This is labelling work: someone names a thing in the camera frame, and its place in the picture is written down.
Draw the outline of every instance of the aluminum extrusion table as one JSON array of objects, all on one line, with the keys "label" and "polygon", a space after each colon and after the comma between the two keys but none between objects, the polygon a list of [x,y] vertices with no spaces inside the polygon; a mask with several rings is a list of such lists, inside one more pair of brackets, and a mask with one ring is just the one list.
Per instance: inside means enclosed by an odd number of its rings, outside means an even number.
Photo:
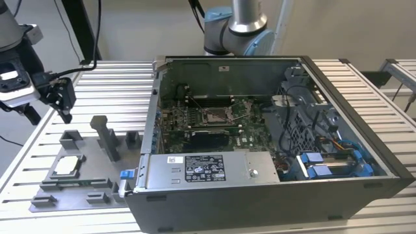
[{"label": "aluminum extrusion table", "polygon": [[[416,124],[349,63],[314,60],[401,163],[416,176]],[[101,61],[92,72],[74,74],[76,106],[65,125],[49,110],[0,179],[0,233],[140,233],[128,208],[30,213],[29,200],[60,150],[64,130],[96,136],[93,115],[105,114],[117,135],[142,133],[152,88],[152,63]],[[416,232],[416,182],[393,198],[369,203],[342,221],[190,232],[213,233],[410,233]]]}]

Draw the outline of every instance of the gray 3d-printed holder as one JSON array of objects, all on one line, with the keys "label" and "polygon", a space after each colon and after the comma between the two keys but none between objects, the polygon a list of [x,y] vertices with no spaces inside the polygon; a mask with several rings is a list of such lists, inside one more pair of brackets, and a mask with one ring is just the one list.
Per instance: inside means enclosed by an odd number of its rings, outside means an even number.
[{"label": "gray 3d-printed holder", "polygon": [[100,137],[100,146],[105,149],[109,161],[116,162],[120,160],[120,154],[117,152],[118,140],[113,130],[106,128],[106,116],[93,116],[89,122],[90,128],[94,129]]},{"label": "gray 3d-printed holder", "polygon": [[76,140],[82,140],[77,130],[66,130],[60,137],[60,144],[65,150],[77,150]]},{"label": "gray 3d-printed holder", "polygon": [[[30,212],[126,207],[122,191],[130,190],[134,179],[120,180],[120,172],[130,170],[140,161],[140,137],[136,132],[117,136],[120,160],[116,162],[105,156],[97,140],[96,136],[84,137],[74,141],[77,150],[60,150],[33,197]],[[58,160],[65,156],[78,156],[77,176],[52,179]]]}]

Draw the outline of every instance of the black cable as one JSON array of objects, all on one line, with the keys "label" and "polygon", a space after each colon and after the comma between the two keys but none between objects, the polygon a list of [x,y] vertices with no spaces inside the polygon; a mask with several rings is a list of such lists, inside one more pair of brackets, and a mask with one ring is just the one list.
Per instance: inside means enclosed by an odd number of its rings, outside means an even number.
[{"label": "black cable", "polygon": [[312,129],[313,129],[313,130],[314,130],[314,127],[316,127],[318,114],[320,114],[320,111],[316,112],[316,115],[314,115],[314,118],[313,118],[313,122],[312,122]]},{"label": "black cable", "polygon": [[[290,149],[286,150],[286,149],[282,148],[281,141],[282,141],[282,138],[284,138],[284,135],[285,135],[285,132],[286,132],[288,121],[289,121],[289,114],[290,114],[290,106],[289,106],[289,101],[288,101],[286,96],[289,95],[289,94],[288,94],[288,91],[289,91],[292,88],[294,88],[294,87],[304,88],[304,89],[306,89],[306,90],[312,93],[312,91],[309,90],[309,88],[308,88],[306,86],[304,86],[304,85],[292,85],[292,86],[285,90],[285,92],[282,93],[282,100],[285,100],[285,123],[284,123],[284,130],[281,131],[281,134],[280,134],[280,136],[278,136],[278,147],[280,147],[280,149],[281,149],[288,155],[290,154],[290,152],[289,152]],[[316,125],[317,125],[322,130],[325,130],[325,129],[322,128],[322,126],[321,126],[318,123],[316,123]]]},{"label": "black cable", "polygon": [[72,46],[73,52],[74,52],[74,54],[76,54],[76,56],[77,56],[77,63],[80,63],[80,58],[78,58],[78,54],[77,54],[76,48],[74,48],[74,46],[73,46],[73,42],[72,42],[72,38],[70,38],[69,29],[68,29],[68,27],[66,27],[66,24],[65,24],[62,15],[61,15],[61,13],[60,13],[56,0],[53,0],[53,2],[54,2],[56,9],[57,9],[57,13],[58,13],[60,20],[62,21],[64,27],[65,27],[65,29],[66,29],[66,33],[68,33],[68,38],[69,38],[70,46]]},{"label": "black cable", "polygon": [[[312,93],[312,91],[309,90],[309,88],[308,88],[306,86],[304,86],[304,85],[293,85],[293,86],[289,87],[289,89],[290,89],[292,87],[300,87],[300,88],[306,89],[306,90],[310,92],[310,95],[313,96],[313,93]],[[290,96],[290,97],[294,99],[293,95],[288,94],[286,92],[285,92],[285,96]],[[305,110],[305,116],[308,117],[308,119],[310,119],[310,120],[313,121],[313,118],[312,118],[312,116],[309,115],[309,113],[306,112],[306,110]],[[330,133],[328,132],[328,129],[325,129],[325,127],[324,127],[318,122],[316,122],[316,126],[317,126],[324,132],[326,132],[326,133],[330,135]]]},{"label": "black cable", "polygon": [[201,9],[202,9],[202,7],[200,6],[200,4],[198,4],[198,6],[197,6],[197,4],[196,4],[196,2],[194,2],[193,0],[188,0],[188,2],[189,2],[190,10],[192,10],[192,13],[193,13],[193,16],[194,16],[197,25],[200,26],[200,29],[201,29],[202,33],[205,33],[204,28],[202,28],[202,24],[201,24],[201,21],[200,21],[200,18],[198,18],[198,16],[197,16],[197,12],[196,12],[196,7],[197,7],[197,8],[201,8]]},{"label": "black cable", "polygon": [[205,18],[205,12],[204,12],[204,9],[198,0],[194,0],[194,6],[201,14],[201,17]]},{"label": "black cable", "polygon": [[18,14],[21,1],[22,1],[22,0],[18,0],[18,2],[17,2],[17,4],[16,4],[16,11],[14,11],[13,17],[16,17],[16,16],[17,16],[17,14]]},{"label": "black cable", "polygon": [[392,96],[390,101],[394,101],[396,96],[397,96],[397,94],[398,94],[398,91],[400,91],[400,89],[401,89],[401,86],[402,86],[402,83],[400,84],[400,86],[398,86],[398,88],[397,88],[397,91],[396,91],[396,93],[394,93],[394,96]]},{"label": "black cable", "polygon": [[408,102],[408,104],[405,105],[404,113],[406,113],[406,111],[409,110],[410,104],[412,104],[412,102]]},{"label": "black cable", "polygon": [[68,71],[60,72],[60,73],[54,73],[52,74],[52,76],[54,78],[58,78],[66,74],[70,74],[73,72],[82,72],[82,71],[92,71],[97,68],[97,47],[98,47],[98,38],[100,38],[100,29],[101,29],[101,0],[98,0],[98,19],[97,19],[97,33],[96,33],[96,39],[93,42],[93,51],[92,51],[92,60],[93,60],[93,66],[92,67],[86,67],[86,68],[76,68],[76,69],[70,69]]},{"label": "black cable", "polygon": [[13,142],[13,141],[5,139],[1,135],[0,135],[0,139],[4,140],[4,141],[8,142],[8,143],[12,143],[12,144],[14,144],[14,145],[22,146],[22,144],[18,144],[17,142]]}]

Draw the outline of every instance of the blue drive bracket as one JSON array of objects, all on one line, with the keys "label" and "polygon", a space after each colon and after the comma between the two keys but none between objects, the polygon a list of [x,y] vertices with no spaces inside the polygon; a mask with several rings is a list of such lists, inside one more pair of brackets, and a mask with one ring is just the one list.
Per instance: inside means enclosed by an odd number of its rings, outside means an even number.
[{"label": "blue drive bracket", "polygon": [[300,155],[302,163],[322,163],[324,158],[320,153],[302,153]]},{"label": "blue drive bracket", "polygon": [[373,169],[372,169],[370,165],[365,162],[360,151],[354,150],[353,156],[357,160],[358,165],[357,165],[354,171],[352,172],[352,175],[357,176],[357,177],[373,176]]},{"label": "blue drive bracket", "polygon": [[332,172],[326,165],[316,165],[306,169],[310,179],[318,179],[322,177],[332,176]]}]

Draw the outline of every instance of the cable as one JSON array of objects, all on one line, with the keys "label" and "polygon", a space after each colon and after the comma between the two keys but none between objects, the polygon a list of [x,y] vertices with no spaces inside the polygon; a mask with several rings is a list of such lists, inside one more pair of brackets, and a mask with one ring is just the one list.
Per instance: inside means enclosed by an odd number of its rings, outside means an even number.
[{"label": "cable", "polygon": [[408,102],[408,104],[405,105],[404,113],[406,113],[406,111],[409,110],[410,104],[412,104],[412,102]]},{"label": "cable", "polygon": [[14,11],[13,17],[16,17],[16,16],[17,16],[17,14],[18,14],[21,1],[22,1],[22,0],[18,0],[18,2],[17,2],[17,4],[16,4],[16,11]]},{"label": "cable", "polygon": [[341,150],[344,150],[344,147],[334,140],[330,140],[330,141]]},{"label": "cable", "polygon": [[70,38],[69,29],[68,29],[68,27],[66,27],[66,24],[65,24],[62,15],[61,15],[61,13],[60,13],[56,0],[53,0],[53,2],[54,2],[56,9],[57,9],[57,13],[58,13],[60,20],[62,21],[64,27],[65,27],[65,29],[66,29],[66,33],[68,33],[68,37],[69,37],[70,46],[72,46],[73,52],[74,52],[74,54],[76,54],[76,56],[77,56],[77,63],[80,63],[80,58],[78,58],[78,54],[77,54],[76,48],[74,48],[74,46],[73,46],[73,42],[72,42],[72,38]]},{"label": "cable", "polygon": [[201,21],[200,21],[200,18],[197,16],[197,12],[196,12],[196,7],[197,7],[198,10],[200,10],[200,13],[202,15],[202,18],[205,17],[205,13],[204,13],[201,4],[198,3],[197,0],[188,0],[188,2],[189,2],[189,5],[190,5],[190,10],[192,10],[192,13],[193,13],[197,25],[200,26],[200,29],[201,29],[202,33],[205,33],[204,28],[202,28],[202,24],[201,24]]},{"label": "cable", "polygon": [[392,96],[390,101],[394,101],[396,96],[397,96],[397,94],[398,94],[398,91],[400,91],[400,89],[401,89],[401,86],[402,86],[402,83],[400,84],[400,86],[398,86],[398,88],[397,88],[397,91],[396,91],[396,93],[394,93],[394,96]]},{"label": "cable", "polygon": [[1,135],[0,135],[0,139],[4,140],[4,141],[8,142],[8,143],[12,143],[12,144],[14,144],[14,145],[22,146],[22,144],[18,144],[17,142],[13,142],[13,141],[5,139]]},{"label": "cable", "polygon": [[[312,91],[309,90],[309,88],[308,88],[306,86],[304,86],[304,85],[293,85],[293,86],[290,86],[290,87],[288,88],[288,90],[289,90],[292,87],[305,88],[305,89],[310,92],[310,95],[313,96],[313,93],[312,93]],[[293,95],[288,94],[286,92],[285,92],[285,94],[282,95],[282,97],[284,97],[284,96],[290,96],[290,97],[294,99]],[[312,118],[312,116],[309,115],[309,113],[306,112],[306,110],[305,110],[304,112],[305,112],[305,116],[308,117],[308,119],[310,119],[312,122],[313,122],[313,121],[314,121],[314,118]],[[314,124],[316,124],[316,126],[317,126],[328,135],[330,135],[330,133],[328,132],[328,129],[326,129],[318,122],[316,122]]]},{"label": "cable", "polygon": [[194,0],[194,7],[197,8],[200,14],[201,14],[201,17],[205,18],[205,12],[204,12],[204,9],[202,9],[202,6],[201,6],[201,3],[198,0]]},{"label": "cable", "polygon": [[280,147],[280,149],[281,149],[288,155],[290,154],[290,152],[289,152],[289,150],[286,150],[286,149],[282,148],[281,141],[282,141],[282,138],[284,138],[284,135],[285,135],[285,132],[286,132],[288,121],[289,121],[289,116],[290,116],[290,106],[289,106],[289,102],[288,102],[286,96],[288,96],[288,91],[289,91],[292,88],[294,88],[294,87],[305,88],[305,89],[310,92],[310,90],[309,90],[309,88],[308,88],[306,86],[304,86],[304,85],[293,85],[293,86],[290,86],[290,87],[285,90],[285,92],[282,93],[282,100],[285,100],[285,123],[284,123],[284,130],[281,131],[280,137],[278,137],[278,147]]},{"label": "cable", "polygon": [[313,118],[313,122],[312,122],[312,129],[313,129],[313,130],[314,130],[314,127],[316,127],[318,114],[320,114],[320,111],[317,111],[316,114],[314,114],[314,118]]},{"label": "cable", "polygon": [[101,0],[98,0],[98,19],[97,19],[97,32],[96,32],[96,39],[93,42],[93,51],[92,51],[92,60],[93,60],[93,66],[88,67],[88,68],[76,68],[76,69],[70,69],[68,71],[60,72],[60,73],[54,73],[52,74],[52,76],[54,78],[58,78],[66,74],[70,74],[73,72],[82,72],[82,71],[92,71],[97,68],[97,47],[98,47],[98,38],[100,38],[100,29],[101,29]]},{"label": "cable", "polygon": [[350,144],[353,147],[357,148],[357,150],[360,151],[361,155],[362,155],[362,156],[365,155],[365,151],[362,150],[361,146],[360,146],[357,143],[353,143],[353,142],[349,141],[349,140],[340,140],[337,143],[338,143],[338,144],[342,144],[342,143]]}]

